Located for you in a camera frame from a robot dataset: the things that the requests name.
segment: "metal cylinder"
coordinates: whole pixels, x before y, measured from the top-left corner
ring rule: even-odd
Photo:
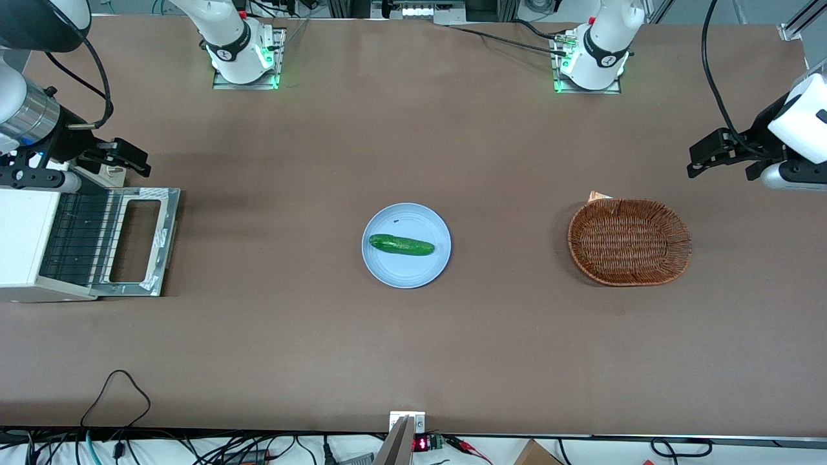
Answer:
[[[59,118],[60,104],[26,79],[26,97],[12,117],[0,123],[0,133],[20,146],[31,146],[48,136]]]

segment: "metal rack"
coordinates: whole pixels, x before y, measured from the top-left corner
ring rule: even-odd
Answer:
[[[96,194],[62,194],[46,243],[40,276],[88,287],[90,294],[160,295],[174,236],[180,190],[107,189]],[[116,282],[112,273],[127,205],[160,203],[146,273],[141,281]]]

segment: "plate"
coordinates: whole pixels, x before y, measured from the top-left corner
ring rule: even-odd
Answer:
[[[390,234],[434,245],[427,256],[400,255],[373,247],[370,236]],[[390,205],[378,212],[362,234],[362,258],[377,280],[400,289],[413,289],[436,279],[451,256],[451,234],[436,212],[420,204]]]

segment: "black wire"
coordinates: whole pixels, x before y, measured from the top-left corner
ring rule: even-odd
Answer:
[[[84,45],[89,50],[89,54],[95,61],[95,65],[98,67],[98,72],[100,73],[101,81],[103,82],[103,98],[106,100],[106,104],[103,109],[103,116],[95,123],[93,123],[94,128],[99,129],[104,124],[106,124],[106,121],[108,121],[109,118],[112,116],[112,112],[115,111],[115,107],[114,105],[112,105],[112,93],[109,90],[109,79],[106,76],[106,70],[103,68],[103,63],[101,63],[101,59],[98,56],[98,52],[92,46],[92,43],[89,42],[89,40],[86,38],[83,32],[72,22],[72,20],[69,19],[69,17],[66,16],[65,13],[63,13],[63,11],[60,10],[60,8],[56,7],[55,4],[51,2],[51,0],[38,1],[42,5],[48,7],[55,15],[57,15],[61,20],[63,20],[63,22],[65,22],[66,25],[69,26],[69,28],[72,30],[72,32],[74,32],[74,34],[83,41]],[[77,77],[77,75],[74,73],[70,74],[69,76],[72,75],[74,75],[75,78]]]
[[[58,450],[60,450],[60,446],[63,445],[63,442],[69,437],[69,433],[67,432],[64,434],[63,438],[60,439],[60,442],[57,443],[57,447],[55,450],[52,450],[51,446],[49,446],[49,458],[46,459],[46,462],[43,465],[49,465],[52,461],[52,458],[55,456]]]
[[[128,437],[127,437],[127,448],[129,449],[129,455],[132,455],[132,460],[134,460],[134,461],[135,461],[135,464],[136,464],[136,465],[141,465],[141,463],[140,463],[140,462],[138,462],[138,457],[135,455],[135,451],[134,451],[134,450],[132,450],[132,443],[131,443],[131,442],[129,442],[129,438],[128,438]]]
[[[290,445],[287,446],[287,448],[285,450],[281,451],[280,454],[276,455],[276,458],[279,458],[282,455],[285,455],[287,453],[287,451],[289,451],[290,449],[293,448],[293,444],[296,444],[296,437],[295,436],[293,437],[293,441],[290,443]]]
[[[311,458],[313,458],[313,465],[318,465],[318,464],[316,463],[316,456],[315,456],[315,455],[313,455],[313,453],[312,453],[312,452],[310,452],[310,449],[308,449],[308,448],[304,447],[304,444],[302,444],[302,442],[301,442],[301,441],[299,441],[299,436],[294,436],[294,438],[296,438],[296,444],[298,444],[298,445],[299,445],[299,447],[301,447],[302,449],[304,449],[304,450],[308,451],[308,453],[310,454],[310,457],[311,457]]]
[[[675,449],[672,448],[672,445],[669,444],[669,441],[665,440],[664,438],[652,438],[652,440],[649,441],[649,448],[652,449],[652,452],[656,453],[657,455],[659,455],[663,458],[671,458],[672,461],[675,463],[675,465],[680,465],[677,462],[678,458],[701,458],[701,457],[706,457],[707,455],[711,454],[712,453],[712,441],[706,440],[704,443],[706,444],[706,447],[707,447],[707,449],[704,452],[700,452],[700,453],[676,453]],[[669,450],[669,452],[668,453],[663,453],[663,452],[657,450],[657,448],[655,447],[655,444],[665,445],[667,447],[667,449]]]
[[[276,17],[276,16],[273,14],[273,12],[282,12],[282,13],[287,13],[287,14],[289,14],[289,15],[290,15],[290,16],[292,16],[292,17],[299,17],[299,15],[298,15],[298,14],[296,14],[295,12],[290,12],[290,11],[288,11],[288,10],[284,10],[283,8],[273,7],[273,6],[271,6],[271,5],[265,5],[265,4],[261,3],[261,2],[258,2],[257,0],[250,0],[250,3],[252,3],[252,4],[254,4],[254,5],[257,5],[257,6],[258,6],[259,8],[261,8],[262,10],[264,10],[264,11],[268,12],[268,13],[270,14],[270,16],[272,16],[272,17]]]
[[[512,41],[511,39],[505,39],[503,37],[498,37],[498,36],[492,36],[491,34],[488,34],[486,32],[473,31],[471,29],[465,29],[464,27],[450,27],[450,28],[455,30],[455,31],[469,32],[471,34],[477,34],[478,36],[481,36],[481,37],[488,37],[489,39],[494,39],[495,41],[504,42],[504,43],[510,44],[512,46],[523,47],[523,48],[530,49],[530,50],[544,51],[544,52],[550,53],[552,55],[566,56],[566,52],[564,52],[562,50],[552,50],[552,49],[547,49],[547,48],[538,47],[538,46],[531,46],[529,44],[524,44],[523,42]]]
[[[78,432],[75,433],[75,435],[74,435],[74,461],[77,463],[77,465],[80,465],[79,445],[80,445],[80,432],[81,431],[82,431],[82,429],[78,428]]]
[[[568,31],[568,29],[563,29],[562,31],[546,33],[546,32],[540,31],[539,29],[534,27],[534,24],[532,24],[528,21],[524,21],[524,20],[519,19],[519,18],[515,18],[515,19],[511,20],[511,22],[516,22],[517,24],[522,24],[523,26],[526,26],[534,34],[536,34],[538,36],[541,36],[543,39],[549,39],[549,40],[554,40],[554,37],[557,36],[558,34],[562,34],[563,32]]]
[[[95,87],[95,86],[91,85],[90,83],[86,82],[83,78],[81,78],[80,76],[78,76],[78,75],[76,75],[75,73],[73,73],[73,72],[72,72],[72,70],[70,70],[69,68],[66,68],[65,66],[63,66],[63,64],[62,64],[62,63],[60,63],[60,62],[59,62],[59,61],[55,58],[55,56],[54,56],[54,55],[52,55],[52,54],[51,54],[51,53],[49,53],[49,52],[46,52],[45,54],[46,54],[46,58],[48,58],[48,59],[49,59],[49,61],[51,61],[53,65],[57,66],[57,67],[58,67],[58,69],[59,69],[59,70],[61,70],[61,71],[63,71],[64,73],[68,74],[70,78],[72,78],[72,79],[74,79],[74,80],[78,81],[79,83],[81,83],[81,84],[82,84],[82,85],[83,85],[86,89],[89,89],[89,90],[91,90],[92,92],[95,92],[97,95],[100,95],[100,96],[101,96],[101,98],[104,98],[104,99],[106,98],[106,94],[105,94],[105,93],[101,92],[100,90],[98,90],[98,88],[97,88],[97,87]]]
[[[132,375],[130,375],[128,371],[117,369],[117,370],[113,370],[111,373],[109,373],[109,376],[106,377],[106,381],[103,382],[103,387],[101,387],[101,391],[98,393],[98,397],[96,397],[95,401],[89,406],[88,409],[86,409],[86,412],[84,412],[84,416],[80,417],[80,427],[81,428],[88,428],[84,424],[84,420],[86,419],[86,416],[89,415],[89,412],[91,412],[92,409],[94,409],[98,405],[98,402],[101,400],[101,397],[103,397],[103,392],[106,390],[106,386],[108,386],[110,380],[112,380],[112,377],[115,376],[118,373],[123,373],[124,375],[126,375],[127,378],[129,378],[129,382],[132,383],[132,387],[134,387],[135,390],[138,391],[138,393],[143,396],[144,400],[146,400],[146,409],[143,411],[143,413],[138,415],[133,421],[129,422],[129,424],[124,426],[123,429],[131,428],[139,419],[144,418],[144,415],[149,413],[150,408],[152,408],[152,401],[150,400],[150,397],[144,392],[144,390],[142,390],[138,386],[138,384],[135,382],[135,379],[132,378]]]
[[[560,444],[560,454],[563,456],[563,461],[566,462],[566,465],[571,465],[571,462],[569,462],[568,456],[566,455],[566,448],[563,447],[562,438],[557,438],[557,443]]]
[[[717,3],[718,0],[712,0],[710,2],[710,9],[706,12],[706,19],[704,20],[704,28],[700,32],[700,62],[704,66],[704,74],[706,75],[706,81],[710,85],[710,89],[712,90],[712,94],[715,96],[715,102],[718,104],[718,109],[721,112],[721,116],[724,117],[726,127],[729,129],[730,135],[732,136],[733,140],[735,140],[735,143],[739,144],[747,151],[752,152],[754,155],[766,158],[766,154],[763,154],[760,151],[753,149],[751,146],[748,146],[747,142],[745,142],[741,135],[738,133],[738,131],[735,130],[735,125],[732,123],[732,119],[729,117],[729,113],[726,111],[726,107],[724,106],[724,99],[721,97],[721,93],[718,91],[718,86],[715,85],[715,80],[712,79],[712,73],[710,72],[710,63],[706,56],[706,37],[709,34],[710,30],[712,12],[715,11],[715,5]]]

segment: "wicker basket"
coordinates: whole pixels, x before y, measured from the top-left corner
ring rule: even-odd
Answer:
[[[568,243],[577,266],[605,285],[660,285],[689,266],[689,231],[649,199],[600,199],[577,210]]]

